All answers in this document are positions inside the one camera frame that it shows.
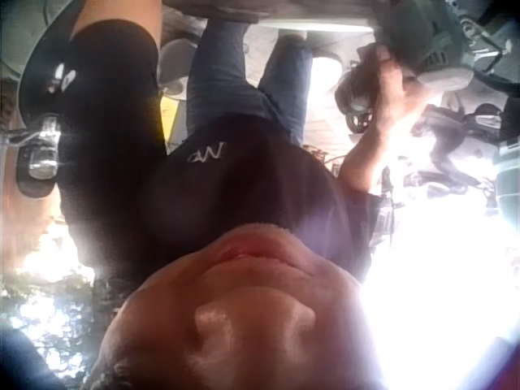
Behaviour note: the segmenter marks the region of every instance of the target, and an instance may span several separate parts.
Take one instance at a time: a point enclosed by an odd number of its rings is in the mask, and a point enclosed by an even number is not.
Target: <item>blue jeans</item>
[[[187,128],[199,128],[231,114],[269,119],[301,145],[313,55],[297,36],[277,42],[258,88],[245,79],[244,35],[248,24],[210,20],[188,79]]]

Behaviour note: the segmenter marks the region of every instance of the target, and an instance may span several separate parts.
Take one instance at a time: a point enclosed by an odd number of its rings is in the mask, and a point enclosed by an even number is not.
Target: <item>lips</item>
[[[211,267],[241,258],[270,258],[308,275],[312,264],[309,250],[292,234],[279,227],[253,225],[228,233],[210,248]]]

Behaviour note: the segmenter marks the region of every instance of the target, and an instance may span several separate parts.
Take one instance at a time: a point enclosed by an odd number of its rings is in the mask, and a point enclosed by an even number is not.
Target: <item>dark t-shirt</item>
[[[158,54],[142,28],[95,24],[71,42],[58,184],[80,260],[140,283],[245,223],[288,229],[362,279],[377,198],[345,193],[265,119],[232,115],[167,156]]]

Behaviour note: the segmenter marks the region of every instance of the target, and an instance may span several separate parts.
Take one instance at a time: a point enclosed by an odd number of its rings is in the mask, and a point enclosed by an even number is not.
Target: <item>nose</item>
[[[304,380],[315,322],[310,307],[284,292],[238,288],[197,308],[202,346],[196,366],[212,388],[234,388],[225,378],[234,378],[237,388],[279,388],[281,372],[284,380]],[[288,375],[291,371],[297,375]]]

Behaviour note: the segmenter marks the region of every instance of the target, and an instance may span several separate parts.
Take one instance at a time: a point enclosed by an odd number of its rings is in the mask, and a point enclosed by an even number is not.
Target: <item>person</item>
[[[84,387],[382,388],[359,288],[369,192],[430,94],[379,47],[375,120],[335,178],[301,148],[305,37],[280,35],[256,89],[248,26],[210,20],[167,156],[161,25],[160,0],[87,0],[65,60],[63,214],[84,264],[136,286]]]

